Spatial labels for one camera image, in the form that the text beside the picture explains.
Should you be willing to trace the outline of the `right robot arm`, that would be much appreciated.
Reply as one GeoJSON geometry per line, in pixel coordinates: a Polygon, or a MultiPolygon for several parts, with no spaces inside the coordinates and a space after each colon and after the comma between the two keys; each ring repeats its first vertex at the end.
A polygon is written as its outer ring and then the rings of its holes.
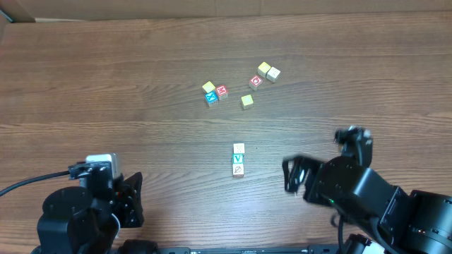
{"type": "Polygon", "coordinates": [[[338,129],[340,156],[327,162],[297,155],[282,161],[285,191],[304,187],[306,202],[332,207],[338,229],[354,224],[366,236],[338,234],[339,253],[360,253],[370,242],[385,253],[450,253],[451,197],[413,190],[406,193],[371,168],[374,140],[361,126],[338,129]]]}

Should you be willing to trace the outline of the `wooden block leaf picture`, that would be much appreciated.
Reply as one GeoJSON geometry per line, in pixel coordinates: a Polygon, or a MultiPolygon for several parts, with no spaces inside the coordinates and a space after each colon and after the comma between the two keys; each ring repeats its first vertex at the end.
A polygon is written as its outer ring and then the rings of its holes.
{"type": "Polygon", "coordinates": [[[244,165],[243,164],[233,164],[232,165],[232,175],[233,175],[233,177],[243,177],[244,176],[244,165]]]}

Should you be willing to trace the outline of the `wooden block letter W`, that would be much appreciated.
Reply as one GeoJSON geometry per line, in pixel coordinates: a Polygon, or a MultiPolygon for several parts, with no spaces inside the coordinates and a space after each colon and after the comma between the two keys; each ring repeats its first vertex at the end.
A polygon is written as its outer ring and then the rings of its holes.
{"type": "Polygon", "coordinates": [[[234,154],[244,154],[245,153],[244,143],[234,143],[233,144],[233,153],[234,154]]]}

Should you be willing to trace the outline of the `green block letter V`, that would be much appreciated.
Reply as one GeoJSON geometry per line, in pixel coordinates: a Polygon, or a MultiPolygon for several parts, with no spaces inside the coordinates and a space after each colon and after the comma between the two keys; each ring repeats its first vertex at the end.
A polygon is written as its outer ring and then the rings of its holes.
{"type": "Polygon", "coordinates": [[[244,163],[244,155],[243,154],[233,154],[232,155],[232,163],[233,164],[243,164],[244,163]]]}

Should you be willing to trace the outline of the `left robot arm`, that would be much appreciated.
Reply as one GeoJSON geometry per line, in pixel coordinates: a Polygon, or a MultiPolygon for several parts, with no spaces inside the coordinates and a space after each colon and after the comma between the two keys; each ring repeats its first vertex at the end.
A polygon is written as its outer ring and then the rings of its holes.
{"type": "Polygon", "coordinates": [[[59,189],[42,204],[34,253],[113,253],[123,228],[143,226],[143,176],[124,178],[117,155],[89,155],[68,167],[79,186],[59,189]]]}

